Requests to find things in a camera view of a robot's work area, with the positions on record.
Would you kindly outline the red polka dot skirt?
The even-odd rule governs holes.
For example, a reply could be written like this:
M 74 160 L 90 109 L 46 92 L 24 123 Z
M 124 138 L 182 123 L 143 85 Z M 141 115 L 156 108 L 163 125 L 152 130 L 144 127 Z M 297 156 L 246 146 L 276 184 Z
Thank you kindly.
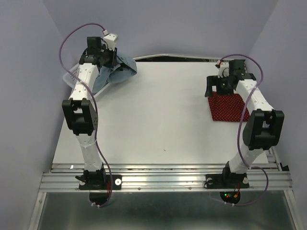
M 213 92 L 208 103 L 213 121 L 240 122 L 245 103 L 239 94 L 218 95 Z

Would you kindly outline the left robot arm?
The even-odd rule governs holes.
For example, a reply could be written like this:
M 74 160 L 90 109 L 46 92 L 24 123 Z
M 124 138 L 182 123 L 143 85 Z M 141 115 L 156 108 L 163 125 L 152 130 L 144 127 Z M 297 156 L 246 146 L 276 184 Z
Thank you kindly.
M 115 34 L 87 38 L 87 48 L 79 60 L 75 76 L 77 81 L 69 98 L 62 102 L 67 126 L 76 136 L 84 159 L 83 174 L 76 177 L 81 190 L 106 189 L 110 183 L 96 145 L 98 113 L 92 90 L 100 69 L 117 64 L 117 40 Z

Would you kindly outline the light blue denim skirt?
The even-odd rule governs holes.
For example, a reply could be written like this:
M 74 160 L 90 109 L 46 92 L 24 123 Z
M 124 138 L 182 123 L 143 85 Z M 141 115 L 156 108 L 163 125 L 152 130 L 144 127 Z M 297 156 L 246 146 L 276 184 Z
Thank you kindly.
M 92 89 L 97 94 L 107 83 L 121 83 L 137 74 L 136 61 L 128 55 L 117 52 L 118 64 L 113 68 L 102 67 Z

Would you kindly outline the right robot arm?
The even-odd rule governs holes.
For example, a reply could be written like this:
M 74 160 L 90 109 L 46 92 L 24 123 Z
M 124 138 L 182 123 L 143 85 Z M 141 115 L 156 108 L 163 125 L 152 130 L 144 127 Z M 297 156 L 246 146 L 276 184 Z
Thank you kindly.
M 221 174 L 207 174 L 204 187 L 207 189 L 248 188 L 247 171 L 253 169 L 253 162 L 264 151 L 279 142 L 284 113 L 275 110 L 265 99 L 259 89 L 259 81 L 248 73 L 245 60 L 234 59 L 228 62 L 217 61 L 218 74 L 207 77 L 205 97 L 213 98 L 213 87 L 220 96 L 238 94 L 243 102 L 243 111 L 249 113 L 246 124 L 242 124 L 237 135 L 238 152 L 226 163 Z

